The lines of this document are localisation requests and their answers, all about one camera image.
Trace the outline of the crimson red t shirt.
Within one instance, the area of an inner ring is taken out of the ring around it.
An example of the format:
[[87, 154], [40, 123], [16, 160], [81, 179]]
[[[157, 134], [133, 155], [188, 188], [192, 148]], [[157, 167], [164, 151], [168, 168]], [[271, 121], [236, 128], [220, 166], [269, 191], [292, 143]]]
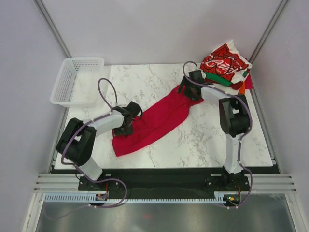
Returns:
[[117, 157], [136, 152], [163, 138], [188, 117], [190, 108], [203, 102], [195, 101], [178, 93], [176, 86], [167, 96], [143, 112], [133, 121], [133, 134], [129, 136], [113, 136], [112, 147]]

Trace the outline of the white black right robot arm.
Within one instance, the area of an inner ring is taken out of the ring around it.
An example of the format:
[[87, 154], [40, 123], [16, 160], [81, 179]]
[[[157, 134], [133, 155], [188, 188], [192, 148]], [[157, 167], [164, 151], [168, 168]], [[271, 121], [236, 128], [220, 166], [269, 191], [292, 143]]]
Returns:
[[252, 129], [251, 112], [245, 95], [226, 93], [214, 85], [205, 84], [204, 81], [200, 70], [191, 71], [189, 76], [183, 76], [178, 93], [183, 91], [184, 95], [192, 100], [209, 100], [217, 104], [220, 126], [226, 134], [224, 169], [228, 173], [221, 178], [221, 184], [224, 189], [233, 190], [239, 184], [234, 174], [244, 169], [240, 162], [241, 142]]

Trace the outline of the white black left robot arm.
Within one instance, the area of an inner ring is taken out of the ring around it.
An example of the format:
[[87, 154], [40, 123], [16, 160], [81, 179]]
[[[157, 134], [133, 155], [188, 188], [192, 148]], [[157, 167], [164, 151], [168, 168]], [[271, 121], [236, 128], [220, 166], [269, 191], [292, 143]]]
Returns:
[[133, 121], [142, 113], [141, 107], [132, 101], [126, 107], [115, 106], [110, 113], [92, 121], [83, 122], [72, 118], [56, 145], [57, 152], [62, 155], [61, 161], [70, 160], [69, 165], [89, 178], [91, 187], [95, 190], [103, 189], [106, 178], [102, 176], [102, 168], [92, 158], [95, 139], [108, 131], [116, 137], [132, 135]]

